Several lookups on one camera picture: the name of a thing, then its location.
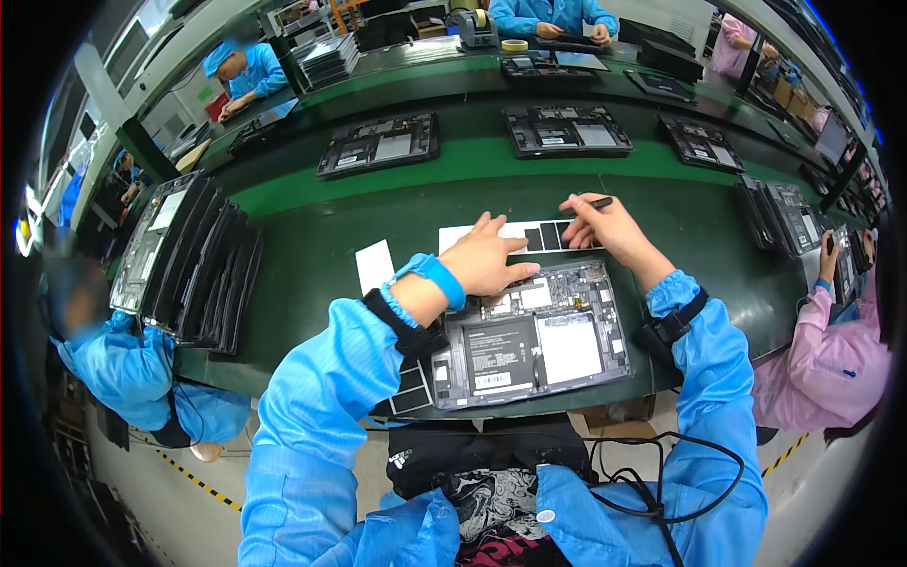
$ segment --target circuit board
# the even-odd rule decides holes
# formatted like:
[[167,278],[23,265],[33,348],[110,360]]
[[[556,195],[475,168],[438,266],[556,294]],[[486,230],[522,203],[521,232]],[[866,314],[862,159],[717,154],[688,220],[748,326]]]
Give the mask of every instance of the circuit board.
[[600,259],[544,268],[445,317],[432,357],[434,403],[498,404],[630,374],[614,290]]

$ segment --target woman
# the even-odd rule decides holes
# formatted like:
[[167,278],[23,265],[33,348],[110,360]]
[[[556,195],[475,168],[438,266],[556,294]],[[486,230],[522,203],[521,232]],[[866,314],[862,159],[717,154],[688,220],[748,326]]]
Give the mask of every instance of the woman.
[[[753,414],[761,427],[796,431],[852,427],[882,399],[892,353],[880,337],[875,267],[863,284],[859,317],[831,324],[829,289],[840,251],[836,244],[831,254],[827,252],[832,233],[823,235],[819,279],[800,309],[791,346],[756,365]],[[863,245],[873,260],[868,230]]]

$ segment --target white wall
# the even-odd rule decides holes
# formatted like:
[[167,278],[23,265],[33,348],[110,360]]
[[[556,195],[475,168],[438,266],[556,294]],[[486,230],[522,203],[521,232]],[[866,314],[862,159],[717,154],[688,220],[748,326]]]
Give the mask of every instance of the white wall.
[[701,57],[715,7],[705,0],[598,0],[614,17],[667,30],[689,41]]

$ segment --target cardboard box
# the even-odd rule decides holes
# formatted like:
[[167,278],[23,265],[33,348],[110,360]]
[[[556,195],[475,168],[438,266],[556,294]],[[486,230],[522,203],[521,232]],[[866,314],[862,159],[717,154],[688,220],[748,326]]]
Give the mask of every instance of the cardboard box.
[[799,116],[809,122],[815,116],[818,106],[813,97],[803,88],[803,85],[800,85],[794,89],[791,102],[787,105],[787,110],[794,116]]
[[778,104],[787,108],[793,95],[794,87],[784,77],[778,77],[778,85],[775,87],[775,100],[778,101]]

